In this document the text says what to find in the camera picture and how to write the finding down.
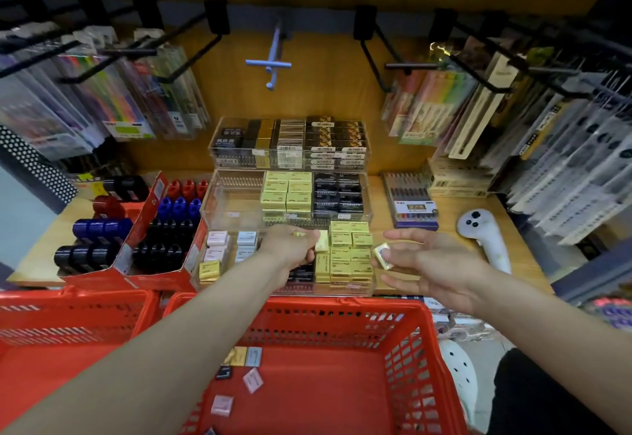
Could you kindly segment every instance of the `hand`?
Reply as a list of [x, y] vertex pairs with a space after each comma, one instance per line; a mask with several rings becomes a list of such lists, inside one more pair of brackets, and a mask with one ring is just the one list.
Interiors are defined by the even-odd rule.
[[[302, 232], [304, 236], [292, 235]], [[259, 252], [271, 256], [271, 260], [280, 268], [277, 287], [288, 280], [289, 272], [296, 267], [314, 260], [314, 246], [320, 237], [317, 230], [305, 230], [291, 225], [277, 224], [270, 227], [261, 241]]]
[[[388, 274], [382, 275], [385, 284], [407, 294], [436, 298], [447, 308], [477, 316], [481, 295], [498, 272], [448, 234], [424, 229], [387, 230], [384, 237], [414, 242], [390, 243], [384, 250], [384, 260], [395, 265], [393, 271], [419, 274], [419, 282], [405, 281]], [[376, 260], [371, 261], [380, 267]]]

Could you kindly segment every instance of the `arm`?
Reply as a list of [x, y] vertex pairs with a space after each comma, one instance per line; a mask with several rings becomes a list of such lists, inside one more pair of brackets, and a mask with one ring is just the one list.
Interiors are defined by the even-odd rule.
[[384, 235], [415, 241], [391, 244], [385, 258], [420, 274], [419, 283], [382, 276], [388, 285], [486, 320], [614, 431], [632, 434], [632, 336], [497, 271], [446, 234]]
[[290, 269], [313, 260], [317, 239], [318, 231], [274, 226], [255, 255], [53, 392], [3, 435], [42, 427], [50, 435], [178, 433], [268, 296]]

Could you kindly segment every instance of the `white vr controller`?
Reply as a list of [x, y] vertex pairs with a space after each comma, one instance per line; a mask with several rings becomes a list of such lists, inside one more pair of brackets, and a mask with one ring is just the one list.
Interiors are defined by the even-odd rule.
[[483, 247], [489, 263], [503, 272], [511, 273], [510, 255], [502, 239], [501, 230], [490, 211], [474, 209], [459, 217], [456, 231], [462, 237], [475, 239]]

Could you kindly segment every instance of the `red shopping basket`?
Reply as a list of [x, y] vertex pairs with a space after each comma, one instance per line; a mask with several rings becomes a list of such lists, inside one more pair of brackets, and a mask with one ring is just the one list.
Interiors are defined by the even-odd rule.
[[0, 292], [0, 431], [155, 321], [158, 297], [116, 292]]
[[[176, 294], [165, 316], [194, 294]], [[261, 346], [252, 395], [233, 367], [213, 380], [180, 433], [466, 434], [429, 310], [412, 300], [273, 297], [238, 345]], [[234, 397], [229, 417], [210, 413]]]

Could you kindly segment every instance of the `black pants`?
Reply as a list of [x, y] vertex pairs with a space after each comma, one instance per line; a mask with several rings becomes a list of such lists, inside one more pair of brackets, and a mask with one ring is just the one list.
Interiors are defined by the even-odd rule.
[[614, 431], [514, 348], [501, 359], [487, 435], [610, 435]]

